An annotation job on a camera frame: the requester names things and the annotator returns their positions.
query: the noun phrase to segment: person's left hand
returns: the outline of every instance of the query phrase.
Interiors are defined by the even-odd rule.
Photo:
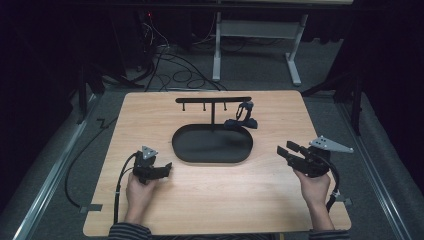
[[[127,184],[128,211],[125,216],[125,222],[141,224],[144,213],[152,199],[153,189],[158,181],[152,180],[147,185],[144,185],[132,173],[129,174]]]

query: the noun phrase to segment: striped sleeve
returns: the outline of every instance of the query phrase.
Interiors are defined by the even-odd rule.
[[[346,240],[350,239],[346,230],[310,232],[309,240]]]
[[[130,223],[116,223],[109,230],[109,240],[150,240],[150,229]]]

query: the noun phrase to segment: wooden table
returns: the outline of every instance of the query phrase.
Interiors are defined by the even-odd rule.
[[[183,125],[210,123],[210,106],[182,105],[181,97],[252,97],[252,117],[258,129],[250,156],[235,165],[187,164],[172,148],[172,136]],[[216,105],[216,123],[234,119],[239,103]],[[113,222],[115,186],[125,160],[142,146],[158,151],[156,167],[172,162],[169,178],[155,190],[143,225],[155,235],[261,233],[305,231],[312,228],[300,184],[277,145],[287,140],[308,146],[316,138],[314,127],[297,91],[159,92],[126,96],[97,183],[84,233],[106,236]],[[119,220],[127,210],[122,181]],[[351,226],[345,206],[336,202],[331,217],[337,229]]]

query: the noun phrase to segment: metal desk leg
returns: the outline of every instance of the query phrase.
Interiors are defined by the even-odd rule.
[[[300,81],[299,73],[297,72],[296,64],[294,63],[294,57],[296,56],[297,49],[299,48],[300,40],[305,30],[306,20],[308,15],[302,15],[300,20],[299,27],[296,31],[296,36],[294,39],[293,49],[291,53],[286,53],[287,66],[289,67],[290,75],[295,86],[300,86],[302,83]]]
[[[216,13],[216,36],[215,55],[213,57],[212,80],[218,82],[221,79],[221,13]]]

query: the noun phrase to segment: wrist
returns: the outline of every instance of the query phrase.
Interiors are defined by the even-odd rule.
[[[124,222],[141,225],[141,221],[143,220],[143,213],[144,211],[128,209]]]
[[[334,230],[333,222],[325,204],[308,205],[314,231]]]

